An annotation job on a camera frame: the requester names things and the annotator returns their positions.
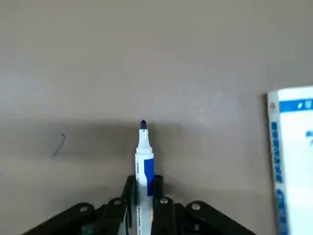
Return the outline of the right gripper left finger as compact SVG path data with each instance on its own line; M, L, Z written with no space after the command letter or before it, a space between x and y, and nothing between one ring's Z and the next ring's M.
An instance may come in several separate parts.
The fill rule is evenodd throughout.
M95 208L78 203L29 229L25 235L128 235L133 227L135 176L128 176L122 193Z

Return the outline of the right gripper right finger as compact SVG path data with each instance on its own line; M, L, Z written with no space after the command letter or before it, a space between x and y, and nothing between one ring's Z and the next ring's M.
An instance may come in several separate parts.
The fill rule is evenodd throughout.
M175 203L164 193L164 177L155 175L152 235L253 235L204 201Z

